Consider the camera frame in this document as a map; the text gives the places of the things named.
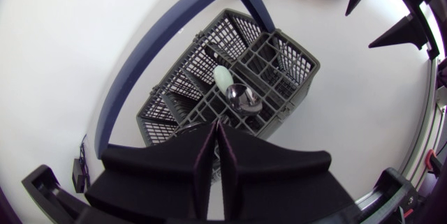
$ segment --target cutlery basket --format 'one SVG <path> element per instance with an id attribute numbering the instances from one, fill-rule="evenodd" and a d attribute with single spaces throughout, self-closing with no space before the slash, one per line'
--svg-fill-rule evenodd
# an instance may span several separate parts
<path id="1" fill-rule="evenodd" d="M 262 99 L 258 115 L 231 110 L 212 77 L 217 65 Z M 152 89 L 137 116 L 145 144 L 162 143 L 187 124 L 223 115 L 232 127 L 267 139 L 305 98 L 319 68 L 318 60 L 281 30 L 261 31 L 250 16 L 226 9 Z"/>

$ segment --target spoon bowl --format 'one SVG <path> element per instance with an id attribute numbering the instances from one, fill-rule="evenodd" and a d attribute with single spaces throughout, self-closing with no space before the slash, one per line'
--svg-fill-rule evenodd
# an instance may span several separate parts
<path id="1" fill-rule="evenodd" d="M 226 89 L 226 100 L 242 116 L 255 116 L 262 109 L 261 98 L 245 84 L 232 84 Z"/>

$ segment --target blue metal frame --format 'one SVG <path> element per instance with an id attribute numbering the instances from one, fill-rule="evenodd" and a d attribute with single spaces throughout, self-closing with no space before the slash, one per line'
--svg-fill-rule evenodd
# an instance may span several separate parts
<path id="1" fill-rule="evenodd" d="M 105 98 L 95 135 L 95 152 L 98 158 L 108 147 L 113 126 L 119 111 L 133 85 L 161 48 L 194 16 L 214 0 L 180 0 L 146 33 L 126 60 Z M 259 27 L 274 31 L 273 21 L 262 0 L 241 0 Z"/>

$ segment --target light green object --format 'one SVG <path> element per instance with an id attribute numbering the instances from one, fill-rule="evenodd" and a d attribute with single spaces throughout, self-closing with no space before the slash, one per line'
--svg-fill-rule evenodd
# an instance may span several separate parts
<path id="1" fill-rule="evenodd" d="M 217 87 L 223 94 L 226 93 L 226 89 L 230 85 L 234 84 L 230 71 L 223 66 L 217 66 L 216 68 L 214 68 L 214 70 L 212 71 L 212 75 L 214 77 L 214 81 L 217 84 Z"/>

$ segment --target black connector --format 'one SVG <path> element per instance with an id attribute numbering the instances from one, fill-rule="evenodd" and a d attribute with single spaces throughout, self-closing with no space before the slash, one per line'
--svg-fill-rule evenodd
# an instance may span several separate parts
<path id="1" fill-rule="evenodd" d="M 71 179 L 73 180 L 73 185 L 75 186 L 76 193 L 83 193 L 85 188 L 85 180 L 87 176 L 84 174 L 84 164 L 81 164 L 79 158 L 75 158 L 73 162 L 73 175 Z"/>

